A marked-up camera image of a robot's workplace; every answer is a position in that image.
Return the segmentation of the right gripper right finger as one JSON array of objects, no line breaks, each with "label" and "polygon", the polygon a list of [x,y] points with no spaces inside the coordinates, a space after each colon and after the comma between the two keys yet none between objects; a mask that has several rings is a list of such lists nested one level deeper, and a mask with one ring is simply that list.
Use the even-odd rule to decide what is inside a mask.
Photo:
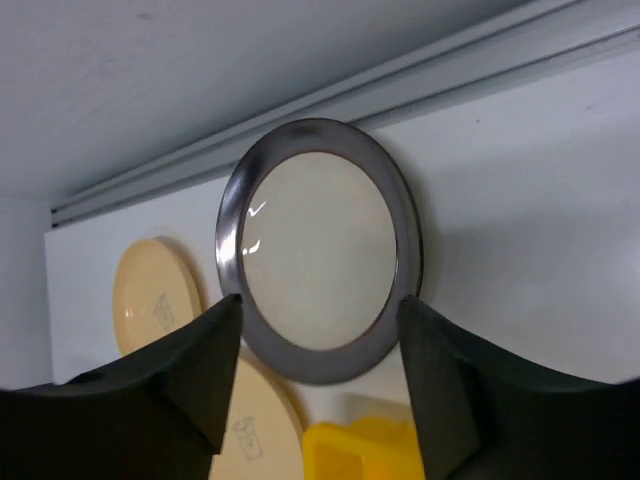
[{"label": "right gripper right finger", "polygon": [[414,296],[400,303],[397,323],[427,478],[638,478],[638,380],[552,370]]}]

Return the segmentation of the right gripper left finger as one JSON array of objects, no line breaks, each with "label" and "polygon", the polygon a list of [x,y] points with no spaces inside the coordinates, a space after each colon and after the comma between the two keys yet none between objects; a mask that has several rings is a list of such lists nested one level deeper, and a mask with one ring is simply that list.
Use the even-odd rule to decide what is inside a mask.
[{"label": "right gripper left finger", "polygon": [[4,479],[206,479],[243,327],[228,295],[186,326],[66,383],[1,393]]}]

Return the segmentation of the steel rimmed plate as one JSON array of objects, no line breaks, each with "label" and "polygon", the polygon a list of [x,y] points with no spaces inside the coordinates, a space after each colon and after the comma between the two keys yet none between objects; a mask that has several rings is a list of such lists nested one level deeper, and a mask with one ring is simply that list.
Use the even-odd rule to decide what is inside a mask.
[{"label": "steel rimmed plate", "polygon": [[419,212],[393,157],[358,128],[309,118],[261,137],[231,173],[216,224],[221,290],[244,300],[253,353],[309,385],[357,378],[398,340],[420,291]]}]

